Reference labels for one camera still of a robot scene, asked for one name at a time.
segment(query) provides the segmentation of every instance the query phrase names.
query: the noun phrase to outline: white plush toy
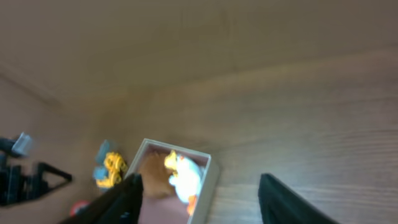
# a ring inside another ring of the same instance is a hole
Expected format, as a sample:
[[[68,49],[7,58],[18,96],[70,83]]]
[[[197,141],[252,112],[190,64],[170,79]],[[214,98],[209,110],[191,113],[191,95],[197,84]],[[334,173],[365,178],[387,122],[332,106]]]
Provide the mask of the white plush toy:
[[[192,215],[202,187],[203,168],[174,150],[165,158],[164,164],[174,171],[169,182],[175,187],[179,199],[188,204],[187,212]]]

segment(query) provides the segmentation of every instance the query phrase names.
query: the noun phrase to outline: wooden floor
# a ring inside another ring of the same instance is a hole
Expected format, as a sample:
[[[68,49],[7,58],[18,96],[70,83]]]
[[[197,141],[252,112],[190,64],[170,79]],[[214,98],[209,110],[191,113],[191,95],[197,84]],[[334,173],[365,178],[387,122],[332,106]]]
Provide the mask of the wooden floor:
[[[45,116],[32,130],[42,146],[33,157],[76,182],[0,210],[1,223],[56,223],[77,200],[93,199],[104,138],[128,161],[143,138],[212,154],[221,176],[208,223],[262,223],[257,188],[266,172],[340,223],[397,223],[397,74],[398,49],[388,48],[131,91],[86,126]]]

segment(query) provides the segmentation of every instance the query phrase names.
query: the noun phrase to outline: brown wall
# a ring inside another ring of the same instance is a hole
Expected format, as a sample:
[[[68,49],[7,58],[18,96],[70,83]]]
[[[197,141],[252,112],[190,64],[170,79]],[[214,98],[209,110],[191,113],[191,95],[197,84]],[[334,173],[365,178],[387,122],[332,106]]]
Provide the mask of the brown wall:
[[[395,44],[393,0],[1,1],[0,69],[44,98],[108,94]]]

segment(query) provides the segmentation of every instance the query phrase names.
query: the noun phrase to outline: box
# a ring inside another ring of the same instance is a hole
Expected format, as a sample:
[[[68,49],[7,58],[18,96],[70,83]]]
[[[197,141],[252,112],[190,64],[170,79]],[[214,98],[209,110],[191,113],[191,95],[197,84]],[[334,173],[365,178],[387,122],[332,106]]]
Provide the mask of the box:
[[[177,154],[187,156],[199,166],[205,167],[201,180],[202,189],[195,205],[195,211],[192,216],[189,216],[186,210],[187,205],[184,205],[177,196],[165,199],[144,197],[142,199],[139,224],[203,224],[206,221],[213,192],[220,174],[220,170],[211,155],[155,140],[144,139],[126,176],[137,172],[146,154],[154,151],[169,154],[171,150],[175,150]]]

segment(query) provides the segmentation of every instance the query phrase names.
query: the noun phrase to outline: brown plush toy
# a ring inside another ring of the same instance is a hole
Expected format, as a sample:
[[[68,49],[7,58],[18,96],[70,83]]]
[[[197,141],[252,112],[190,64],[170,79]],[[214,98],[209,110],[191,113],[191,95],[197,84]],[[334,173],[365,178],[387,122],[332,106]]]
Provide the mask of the brown plush toy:
[[[164,166],[167,154],[152,152],[142,161],[138,173],[142,176],[144,196],[163,198],[175,195],[175,189],[169,184],[172,171]]]

